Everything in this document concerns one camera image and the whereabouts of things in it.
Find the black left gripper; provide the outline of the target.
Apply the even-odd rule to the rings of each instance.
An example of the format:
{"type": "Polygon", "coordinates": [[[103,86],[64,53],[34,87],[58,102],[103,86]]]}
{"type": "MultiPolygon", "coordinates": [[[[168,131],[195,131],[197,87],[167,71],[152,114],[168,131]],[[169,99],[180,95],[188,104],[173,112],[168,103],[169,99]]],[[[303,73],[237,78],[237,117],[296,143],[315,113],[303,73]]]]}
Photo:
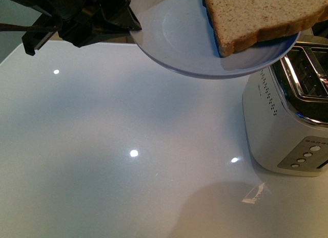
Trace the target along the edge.
{"type": "Polygon", "coordinates": [[[26,54],[35,55],[54,34],[76,47],[140,31],[131,0],[10,0],[41,13],[31,26],[1,24],[2,32],[24,32],[26,54]]]}

